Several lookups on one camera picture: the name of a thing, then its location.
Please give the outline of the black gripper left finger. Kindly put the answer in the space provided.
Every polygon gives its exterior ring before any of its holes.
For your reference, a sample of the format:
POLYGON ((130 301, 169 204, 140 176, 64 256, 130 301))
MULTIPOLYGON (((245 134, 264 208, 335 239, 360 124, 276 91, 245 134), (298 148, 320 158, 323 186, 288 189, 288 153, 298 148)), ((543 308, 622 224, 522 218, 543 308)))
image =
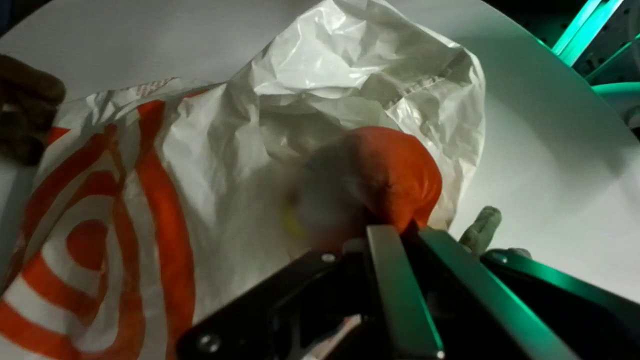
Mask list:
POLYGON ((368 226, 366 239, 395 360, 441 360, 441 338, 397 232, 368 226))

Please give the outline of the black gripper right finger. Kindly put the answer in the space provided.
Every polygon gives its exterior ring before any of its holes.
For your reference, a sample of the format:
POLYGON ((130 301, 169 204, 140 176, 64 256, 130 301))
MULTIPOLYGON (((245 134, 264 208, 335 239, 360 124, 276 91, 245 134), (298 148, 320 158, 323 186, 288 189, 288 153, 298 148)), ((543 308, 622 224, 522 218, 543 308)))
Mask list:
POLYGON ((529 306, 448 232, 423 231, 419 243, 527 360, 577 360, 577 355, 529 306))

